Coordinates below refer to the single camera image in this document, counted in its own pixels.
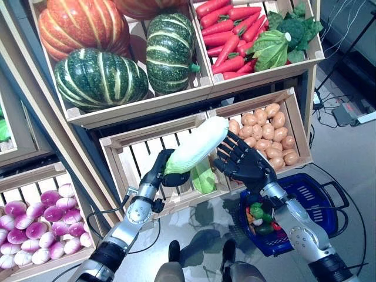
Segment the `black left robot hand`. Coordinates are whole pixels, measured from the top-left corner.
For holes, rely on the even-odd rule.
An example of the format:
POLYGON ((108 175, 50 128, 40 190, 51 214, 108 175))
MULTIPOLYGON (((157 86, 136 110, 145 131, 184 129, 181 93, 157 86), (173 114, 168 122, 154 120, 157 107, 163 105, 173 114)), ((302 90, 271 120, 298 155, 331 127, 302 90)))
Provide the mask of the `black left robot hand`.
POLYGON ((157 190, 161 184, 166 187, 175 187, 186 183, 190 172, 164 174, 167 161, 173 152, 174 149, 161 150, 153 167, 141 179, 140 185, 150 184, 157 190))

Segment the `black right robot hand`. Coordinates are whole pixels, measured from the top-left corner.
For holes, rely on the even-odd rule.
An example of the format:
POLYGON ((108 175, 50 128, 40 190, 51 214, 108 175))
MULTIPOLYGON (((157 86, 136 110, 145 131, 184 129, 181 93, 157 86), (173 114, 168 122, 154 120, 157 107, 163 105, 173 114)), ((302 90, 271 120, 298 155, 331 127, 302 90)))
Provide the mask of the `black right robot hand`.
POLYGON ((228 131, 217 147, 214 165, 232 180, 242 182, 249 191, 260 193, 268 184, 277 181, 277 175, 256 149, 228 131))

